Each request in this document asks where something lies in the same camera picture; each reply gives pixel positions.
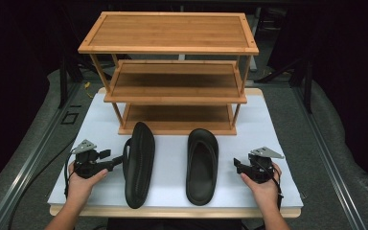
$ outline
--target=wooden table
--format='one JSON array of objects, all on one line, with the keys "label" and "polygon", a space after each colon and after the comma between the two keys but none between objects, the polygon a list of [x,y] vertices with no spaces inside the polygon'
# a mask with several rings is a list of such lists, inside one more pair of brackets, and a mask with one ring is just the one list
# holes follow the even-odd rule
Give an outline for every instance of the wooden table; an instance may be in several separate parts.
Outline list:
[{"label": "wooden table", "polygon": [[[113,156],[121,153],[127,135],[113,131],[112,108],[101,99],[105,89],[94,98],[81,126],[74,147],[83,139],[96,144],[97,151],[110,149]],[[245,89],[251,104],[244,106],[240,116],[238,136],[217,136],[219,142],[219,167],[216,192],[210,203],[194,206],[185,196],[186,138],[187,136],[155,136],[156,153],[148,199],[139,209],[127,206],[124,196],[125,181],[122,167],[117,166],[106,179],[97,184],[87,205],[81,212],[89,217],[119,218],[258,218],[258,209],[250,190],[243,184],[233,166],[233,157],[247,164],[247,152],[267,145],[282,153],[264,102],[262,91]],[[287,160],[273,159],[282,169],[283,199],[281,213],[285,218],[301,214],[301,201],[292,180]],[[65,202],[62,172],[49,198],[50,213],[56,215]]]}]

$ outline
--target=black flip-flop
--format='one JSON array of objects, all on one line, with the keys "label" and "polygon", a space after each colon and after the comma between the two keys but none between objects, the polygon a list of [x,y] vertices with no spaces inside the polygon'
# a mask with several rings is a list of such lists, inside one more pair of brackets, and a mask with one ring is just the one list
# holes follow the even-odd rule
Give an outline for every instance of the black flip-flop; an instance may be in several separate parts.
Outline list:
[{"label": "black flip-flop", "polygon": [[132,209],[140,208],[149,192],[155,144],[149,127],[138,122],[124,147],[125,197]]},{"label": "black flip-flop", "polygon": [[210,131],[197,128],[188,138],[186,194],[195,205],[211,201],[217,184],[219,147]]}]

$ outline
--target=wooden shelf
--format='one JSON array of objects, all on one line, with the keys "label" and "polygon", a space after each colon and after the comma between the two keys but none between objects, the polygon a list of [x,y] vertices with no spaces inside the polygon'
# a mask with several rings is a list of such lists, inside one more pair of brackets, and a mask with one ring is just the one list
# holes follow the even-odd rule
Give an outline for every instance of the wooden shelf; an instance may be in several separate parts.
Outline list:
[{"label": "wooden shelf", "polygon": [[[154,134],[206,128],[236,135],[251,56],[259,54],[244,13],[105,11],[79,47],[89,54],[120,123],[131,134],[145,122]],[[117,67],[106,78],[97,54]],[[118,60],[116,54],[233,55],[237,60]],[[244,75],[240,56],[248,56]],[[117,103],[125,103],[121,114]]]},{"label": "wooden shelf", "polygon": [[107,103],[246,104],[236,61],[120,60]]},{"label": "wooden shelf", "polygon": [[216,135],[236,135],[233,112],[228,105],[132,105],[127,104],[119,134],[131,134],[137,122],[146,123],[153,134],[188,135],[206,128]]},{"label": "wooden shelf", "polygon": [[101,13],[81,54],[257,55],[244,13]]}]

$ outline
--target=white surface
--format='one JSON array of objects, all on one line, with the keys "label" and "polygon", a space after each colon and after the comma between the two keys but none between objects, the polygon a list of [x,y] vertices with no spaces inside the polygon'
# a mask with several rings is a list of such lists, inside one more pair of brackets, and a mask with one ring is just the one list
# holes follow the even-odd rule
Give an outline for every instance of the white surface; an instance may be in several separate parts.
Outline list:
[{"label": "white surface", "polygon": [[[237,121],[238,135],[216,136],[219,145],[217,187],[211,202],[199,208],[256,208],[253,195],[236,173],[233,158],[248,165],[247,154],[260,147],[269,147],[284,155],[264,98],[247,96],[247,101],[247,104],[241,106]],[[123,112],[124,105],[118,104],[118,106]],[[96,151],[111,150],[111,156],[103,161],[111,160],[122,154],[125,141],[130,137],[119,135],[118,128],[119,122],[112,105],[104,103],[104,94],[97,94],[80,128],[74,147],[87,139],[98,146]],[[155,135],[154,138],[156,152],[153,172],[148,198],[143,207],[197,207],[187,199],[185,193],[188,136]],[[285,159],[273,159],[273,161],[283,172],[282,207],[302,207],[302,200],[288,168],[287,156]],[[64,178],[61,172],[48,203],[62,205],[64,202]],[[122,165],[116,166],[106,179],[94,187],[87,206],[127,207]]]}]

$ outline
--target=handheld controller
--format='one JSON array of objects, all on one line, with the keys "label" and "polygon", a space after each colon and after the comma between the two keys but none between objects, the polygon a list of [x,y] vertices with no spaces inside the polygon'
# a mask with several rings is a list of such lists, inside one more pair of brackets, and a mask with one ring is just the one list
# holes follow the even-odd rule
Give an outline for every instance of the handheld controller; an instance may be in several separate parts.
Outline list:
[{"label": "handheld controller", "polygon": [[250,166],[246,166],[234,158],[237,173],[245,173],[256,183],[265,183],[274,175],[274,168],[270,157],[258,156],[249,153]]},{"label": "handheld controller", "polygon": [[74,162],[74,169],[77,175],[82,178],[89,178],[101,170],[108,169],[109,172],[113,168],[123,161],[123,156],[116,157],[110,161],[97,162],[97,159],[104,159],[110,155],[110,150],[103,150],[97,153],[91,149],[85,152],[81,152],[76,155],[76,161]]}]

